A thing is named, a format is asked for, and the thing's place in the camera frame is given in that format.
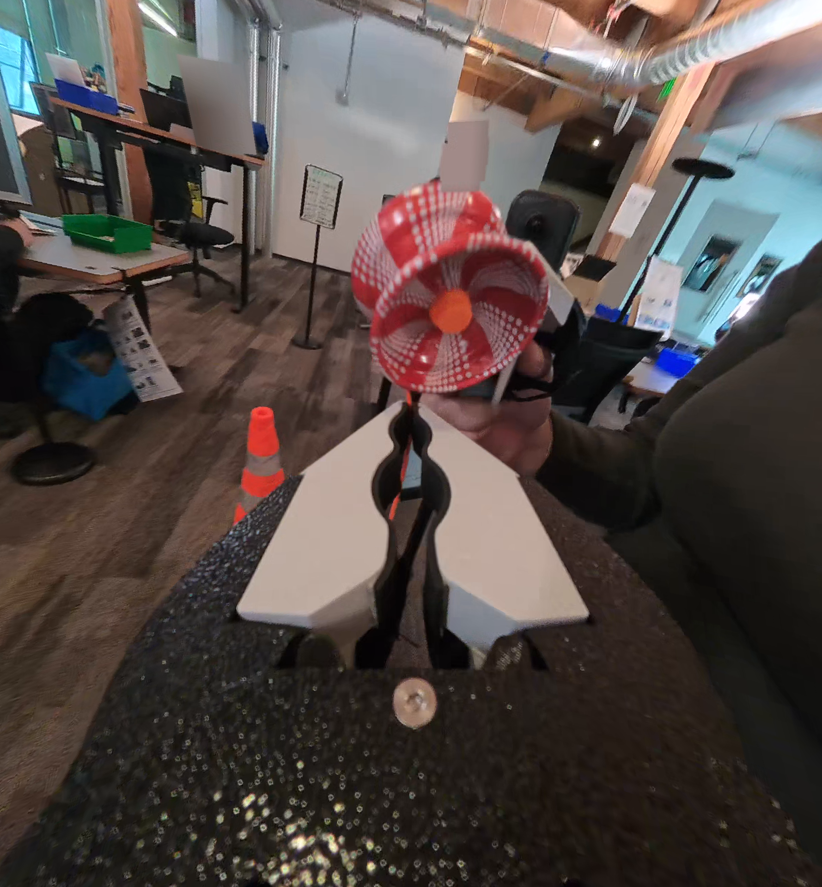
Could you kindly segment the blue bag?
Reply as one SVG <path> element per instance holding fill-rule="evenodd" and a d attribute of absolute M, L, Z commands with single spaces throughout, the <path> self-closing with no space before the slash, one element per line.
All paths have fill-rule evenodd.
<path fill-rule="evenodd" d="M 128 372 L 101 327 L 87 327 L 71 340 L 50 345 L 42 387 L 57 405 L 92 422 L 139 404 Z"/>

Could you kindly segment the brown wooden table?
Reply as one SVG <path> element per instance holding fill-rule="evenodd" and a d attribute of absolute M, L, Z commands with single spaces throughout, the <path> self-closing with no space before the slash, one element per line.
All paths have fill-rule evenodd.
<path fill-rule="evenodd" d="M 119 214 L 118 166 L 116 151 L 126 146 L 148 149 L 174 160 L 197 167 L 211 168 L 221 172 L 232 169 L 242 171 L 241 198 L 241 237 L 240 237 L 240 281 L 237 289 L 237 303 L 232 307 L 235 314 L 241 313 L 250 304 L 250 260 L 255 251 L 252 222 L 255 210 L 256 173 L 261 170 L 264 160 L 255 155 L 221 152 L 210 148 L 197 147 L 190 139 L 175 133 L 151 127 L 130 117 L 108 115 L 84 105 L 75 105 L 60 97 L 49 98 L 51 108 L 76 115 L 82 122 L 85 132 L 96 139 L 103 169 L 103 192 L 106 210 L 110 215 Z"/>

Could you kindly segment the black office chair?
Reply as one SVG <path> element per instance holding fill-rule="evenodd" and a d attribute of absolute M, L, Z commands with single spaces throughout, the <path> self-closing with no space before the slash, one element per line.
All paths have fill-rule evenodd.
<path fill-rule="evenodd" d="M 228 230 L 211 224 L 210 220 L 213 206 L 225 204 L 225 201 L 201 195 L 203 216 L 196 216 L 190 167 L 151 149 L 144 148 L 143 154 L 152 189 L 152 226 L 156 232 L 191 253 L 191 260 L 174 266 L 171 275 L 191 274 L 197 297 L 201 297 L 201 278 L 204 276 L 237 294 L 234 283 L 200 260 L 201 256 L 210 259 L 214 248 L 229 247 L 234 242 L 234 236 Z"/>

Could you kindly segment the narrow silver air duct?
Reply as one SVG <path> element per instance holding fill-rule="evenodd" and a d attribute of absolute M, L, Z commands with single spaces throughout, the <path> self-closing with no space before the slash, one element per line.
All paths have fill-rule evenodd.
<path fill-rule="evenodd" d="M 550 74 L 641 90 L 708 63 L 722 63 L 822 25 L 822 1 L 772 1 L 737 6 L 699 28 L 652 47 L 631 48 L 596 35 L 567 12 L 548 5 L 550 29 L 542 40 L 511 36 L 486 21 L 493 2 L 474 2 L 476 18 L 464 18 L 440 2 L 427 2 L 430 21 L 493 41 Z"/>

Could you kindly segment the person's right forearm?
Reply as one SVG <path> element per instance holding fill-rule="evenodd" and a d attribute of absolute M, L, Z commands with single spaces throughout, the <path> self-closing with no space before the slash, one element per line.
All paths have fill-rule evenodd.
<path fill-rule="evenodd" d="M 620 430 L 585 426 L 551 412 L 550 449 L 535 480 L 581 519 L 607 531 L 651 522 L 660 510 L 654 481 L 658 438 L 696 392 L 679 382 Z"/>

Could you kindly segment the printed paper sheet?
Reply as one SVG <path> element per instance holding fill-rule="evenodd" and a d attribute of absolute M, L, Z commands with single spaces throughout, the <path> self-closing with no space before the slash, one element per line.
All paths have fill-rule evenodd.
<path fill-rule="evenodd" d="M 117 359 L 140 402 L 183 394 L 130 294 L 122 295 L 105 308 L 103 322 Z"/>

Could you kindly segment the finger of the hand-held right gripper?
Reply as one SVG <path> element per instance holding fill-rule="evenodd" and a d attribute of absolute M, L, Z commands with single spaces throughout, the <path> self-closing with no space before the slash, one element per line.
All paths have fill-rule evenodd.
<path fill-rule="evenodd" d="M 545 314 L 545 333 L 551 334 L 563 327 L 574 307 L 575 299 L 556 272 L 548 272 L 548 308 Z"/>

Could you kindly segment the orange striped traffic cone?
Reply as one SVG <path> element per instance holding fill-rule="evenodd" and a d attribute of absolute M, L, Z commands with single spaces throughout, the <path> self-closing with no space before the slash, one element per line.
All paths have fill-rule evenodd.
<path fill-rule="evenodd" d="M 250 413 L 246 460 L 232 522 L 242 521 L 284 481 L 273 410 L 255 407 Z"/>

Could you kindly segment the red white yo-yo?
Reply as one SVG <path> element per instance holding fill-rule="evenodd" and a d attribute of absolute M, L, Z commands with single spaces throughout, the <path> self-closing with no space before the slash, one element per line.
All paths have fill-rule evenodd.
<path fill-rule="evenodd" d="M 407 391 L 446 395 L 516 362 L 548 312 L 548 271 L 488 196 L 430 181 L 383 205 L 350 277 L 374 364 Z"/>

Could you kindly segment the white side table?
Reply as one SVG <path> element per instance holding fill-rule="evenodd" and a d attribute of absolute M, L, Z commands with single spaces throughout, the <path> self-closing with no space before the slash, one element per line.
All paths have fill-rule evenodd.
<path fill-rule="evenodd" d="M 76 246 L 58 230 L 41 235 L 27 248 L 18 267 L 29 275 L 68 279 L 95 286 L 121 286 L 133 298 L 147 330 L 151 330 L 145 283 L 172 275 L 189 262 L 182 249 L 152 243 L 138 253 L 112 255 Z"/>

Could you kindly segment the black floor lamp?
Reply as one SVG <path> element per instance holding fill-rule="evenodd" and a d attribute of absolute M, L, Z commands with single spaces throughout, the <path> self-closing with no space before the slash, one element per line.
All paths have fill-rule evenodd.
<path fill-rule="evenodd" d="M 631 292 L 627 295 L 627 298 L 618 309 L 618 316 L 615 320 L 615 323 L 618 325 L 624 325 L 627 323 L 628 316 L 630 316 L 632 312 L 633 302 L 635 301 L 636 296 L 638 296 L 645 280 L 650 260 L 661 255 L 666 241 L 670 238 L 675 226 L 678 224 L 679 219 L 690 202 L 698 184 L 703 179 L 711 181 L 727 181 L 735 175 L 734 170 L 726 165 L 714 161 L 706 161 L 702 158 L 678 158 L 672 161 L 671 168 L 680 175 L 686 176 L 688 182 L 671 216 L 665 223 L 657 243 L 654 248 L 652 248 L 648 259 L 645 261 L 645 264 L 639 273 L 638 280 L 634 283 Z"/>

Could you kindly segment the person's right hand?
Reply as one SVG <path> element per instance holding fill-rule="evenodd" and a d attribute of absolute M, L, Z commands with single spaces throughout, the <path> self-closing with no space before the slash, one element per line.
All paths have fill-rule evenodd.
<path fill-rule="evenodd" d="M 551 401 L 492 401 L 461 393 L 425 394 L 420 404 L 478 443 L 518 475 L 533 477 L 552 446 Z"/>

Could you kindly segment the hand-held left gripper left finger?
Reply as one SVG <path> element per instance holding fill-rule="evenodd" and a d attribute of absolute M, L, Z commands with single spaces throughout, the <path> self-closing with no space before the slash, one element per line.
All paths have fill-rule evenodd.
<path fill-rule="evenodd" d="M 405 593 L 389 519 L 413 423 L 392 405 L 313 462 L 239 600 L 241 620 L 328 637 L 342 656 L 390 656 Z"/>

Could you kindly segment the green tray bin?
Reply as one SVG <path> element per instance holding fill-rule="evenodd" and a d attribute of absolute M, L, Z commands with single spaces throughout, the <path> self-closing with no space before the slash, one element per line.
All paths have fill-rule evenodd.
<path fill-rule="evenodd" d="M 152 249 L 152 227 L 120 216 L 64 215 L 63 233 L 75 246 L 109 255 L 128 255 Z"/>

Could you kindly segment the wooden post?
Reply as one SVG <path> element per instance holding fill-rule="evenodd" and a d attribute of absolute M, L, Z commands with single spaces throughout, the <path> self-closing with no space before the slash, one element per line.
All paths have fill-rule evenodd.
<path fill-rule="evenodd" d="M 113 54 L 117 99 L 137 111 L 146 122 L 140 90 L 147 86 L 146 48 L 142 33 L 142 14 L 137 1 L 106 1 L 109 43 Z M 126 145 L 126 163 L 130 214 L 135 221 L 152 221 L 152 188 L 142 149 Z"/>

